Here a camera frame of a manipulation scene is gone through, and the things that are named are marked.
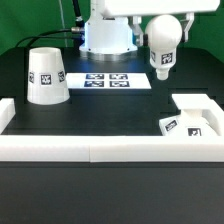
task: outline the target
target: white cup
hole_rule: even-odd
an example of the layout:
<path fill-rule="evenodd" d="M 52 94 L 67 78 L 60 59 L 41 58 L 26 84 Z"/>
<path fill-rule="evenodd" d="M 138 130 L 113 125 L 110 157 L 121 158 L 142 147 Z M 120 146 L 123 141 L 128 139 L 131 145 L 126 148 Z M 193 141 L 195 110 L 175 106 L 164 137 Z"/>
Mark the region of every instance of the white cup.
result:
<path fill-rule="evenodd" d="M 60 49 L 40 47 L 30 50 L 27 99 L 41 105 L 69 99 Z"/>

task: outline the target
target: black and white pattern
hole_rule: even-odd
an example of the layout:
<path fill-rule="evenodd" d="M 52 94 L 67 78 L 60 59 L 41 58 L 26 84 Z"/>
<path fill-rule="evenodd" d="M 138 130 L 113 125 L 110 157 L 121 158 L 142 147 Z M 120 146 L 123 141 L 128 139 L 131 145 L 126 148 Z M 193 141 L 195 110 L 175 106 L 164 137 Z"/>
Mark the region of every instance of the black and white pattern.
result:
<path fill-rule="evenodd" d="M 188 135 L 189 136 L 201 136 L 201 129 L 200 128 L 188 128 Z"/>
<path fill-rule="evenodd" d="M 169 64 L 173 62 L 173 53 L 162 55 L 162 65 Z"/>
<path fill-rule="evenodd" d="M 65 81 L 64 71 L 61 71 L 61 72 L 58 73 L 58 78 L 59 78 L 59 82 L 64 82 Z"/>
<path fill-rule="evenodd" d="M 92 88 L 104 87 L 104 81 L 85 81 L 84 86 Z"/>
<path fill-rule="evenodd" d="M 115 79 L 115 80 L 127 80 L 128 79 L 128 75 L 127 74 L 110 74 L 110 79 Z"/>
<path fill-rule="evenodd" d="M 104 74 L 86 74 L 86 79 L 104 79 Z"/>
<path fill-rule="evenodd" d="M 176 121 L 176 120 L 173 120 L 173 121 L 171 121 L 169 124 L 167 124 L 167 125 L 165 126 L 165 128 L 166 128 L 166 131 L 169 132 L 169 131 L 171 131 L 173 128 L 175 128 L 176 126 L 177 126 L 177 121 Z"/>
<path fill-rule="evenodd" d="M 69 89 L 151 89 L 145 73 L 68 73 Z"/>
<path fill-rule="evenodd" d="M 29 73 L 29 81 L 34 83 L 34 72 Z"/>
<path fill-rule="evenodd" d="M 49 86 L 52 84 L 51 74 L 44 74 L 41 75 L 40 77 L 41 77 L 41 85 Z"/>
<path fill-rule="evenodd" d="M 110 87 L 130 87 L 128 81 L 110 81 Z"/>

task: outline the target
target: black tabletop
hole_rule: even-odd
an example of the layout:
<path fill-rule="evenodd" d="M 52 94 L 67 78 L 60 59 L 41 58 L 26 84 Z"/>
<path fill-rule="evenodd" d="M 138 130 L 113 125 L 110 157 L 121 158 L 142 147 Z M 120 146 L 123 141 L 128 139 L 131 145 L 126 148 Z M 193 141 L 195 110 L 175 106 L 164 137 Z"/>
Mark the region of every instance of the black tabletop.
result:
<path fill-rule="evenodd" d="M 15 99 L 4 135 L 161 135 L 178 113 L 172 93 L 206 93 L 223 108 L 224 65 L 200 49 L 178 49 L 159 81 L 148 50 L 102 63 L 62 49 L 66 72 L 145 72 L 151 90 L 73 90 L 60 105 L 26 100 L 28 51 L 0 57 L 1 97 Z M 222 224 L 223 163 L 0 163 L 0 223 Z"/>
<path fill-rule="evenodd" d="M 28 53 L 11 49 L 0 57 L 0 96 L 15 98 L 16 116 L 3 134 L 10 135 L 143 135 L 159 136 L 159 119 L 179 113 L 172 93 L 205 93 L 223 107 L 224 65 L 204 50 L 178 49 L 169 78 L 160 81 L 149 64 L 148 49 L 121 62 L 97 62 L 62 49 L 66 73 L 146 73 L 151 90 L 70 90 L 57 105 L 26 99 Z"/>

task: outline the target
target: white block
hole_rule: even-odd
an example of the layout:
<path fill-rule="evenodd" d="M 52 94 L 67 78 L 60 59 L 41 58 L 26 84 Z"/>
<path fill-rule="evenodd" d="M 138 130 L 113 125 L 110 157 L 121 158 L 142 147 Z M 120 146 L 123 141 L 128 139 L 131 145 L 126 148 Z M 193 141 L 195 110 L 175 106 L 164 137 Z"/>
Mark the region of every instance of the white block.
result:
<path fill-rule="evenodd" d="M 203 117 L 209 121 L 209 125 L 219 136 L 224 137 L 224 111 L 214 100 L 210 100 L 209 106 L 209 110 L 203 111 Z"/>
<path fill-rule="evenodd" d="M 208 109 L 210 98 L 206 94 L 172 94 L 179 110 Z"/>
<path fill-rule="evenodd" d="M 0 101 L 0 134 L 15 115 L 14 99 L 3 98 Z"/>
<path fill-rule="evenodd" d="M 90 146 L 90 162 L 223 161 L 222 137 L 108 137 Z"/>
<path fill-rule="evenodd" d="M 86 138 L 67 136 L 1 136 L 0 161 L 89 162 Z"/>

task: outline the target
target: black cable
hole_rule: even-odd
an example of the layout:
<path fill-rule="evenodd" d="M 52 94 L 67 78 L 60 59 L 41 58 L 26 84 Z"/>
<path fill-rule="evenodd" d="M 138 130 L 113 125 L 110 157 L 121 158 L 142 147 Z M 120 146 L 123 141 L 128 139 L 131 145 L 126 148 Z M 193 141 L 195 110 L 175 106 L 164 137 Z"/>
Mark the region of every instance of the black cable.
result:
<path fill-rule="evenodd" d="M 34 37 L 33 40 L 31 40 L 27 44 L 26 47 L 30 47 L 34 42 L 36 42 L 39 39 L 39 37 L 48 36 L 48 35 L 57 34 L 57 33 L 69 33 L 69 32 L 72 32 L 71 29 L 53 30 L 53 31 L 48 31 L 48 32 L 41 33 L 40 35 Z"/>
<path fill-rule="evenodd" d="M 72 0 L 72 3 L 73 3 L 73 8 L 74 8 L 75 16 L 76 17 L 82 16 L 81 15 L 80 8 L 79 8 L 79 2 L 78 2 L 78 0 Z"/>
<path fill-rule="evenodd" d="M 73 3 L 73 8 L 74 8 L 75 17 L 76 17 L 75 25 L 77 27 L 81 27 L 82 28 L 82 27 L 84 27 L 85 22 L 82 19 L 80 7 L 79 7 L 79 2 L 78 2 L 78 0 L 72 0 L 72 3 Z"/>
<path fill-rule="evenodd" d="M 73 36 L 73 37 L 30 36 L 30 37 L 25 37 L 25 38 L 23 38 L 22 40 L 20 40 L 20 41 L 16 44 L 15 47 L 19 47 L 19 45 L 20 45 L 22 42 L 26 41 L 26 40 L 29 40 L 29 39 L 36 39 L 36 40 L 38 40 L 38 39 L 41 39 L 41 38 L 44 38 L 44 39 L 62 39 L 62 40 L 64 40 L 64 39 L 70 39 L 70 40 L 75 39 L 74 36 Z"/>

